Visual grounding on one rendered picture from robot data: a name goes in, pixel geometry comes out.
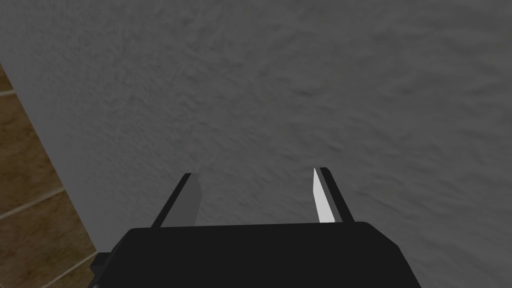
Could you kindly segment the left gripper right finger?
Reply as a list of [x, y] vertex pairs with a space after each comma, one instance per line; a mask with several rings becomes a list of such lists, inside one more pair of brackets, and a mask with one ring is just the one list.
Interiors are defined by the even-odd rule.
[[326, 167], [313, 169], [313, 198], [320, 223], [355, 223], [331, 170]]

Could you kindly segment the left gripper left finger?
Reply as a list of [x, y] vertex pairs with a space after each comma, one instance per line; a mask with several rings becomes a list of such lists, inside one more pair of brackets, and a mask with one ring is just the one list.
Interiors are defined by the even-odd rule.
[[193, 227], [201, 200], [202, 190], [198, 174], [185, 173], [151, 227]]

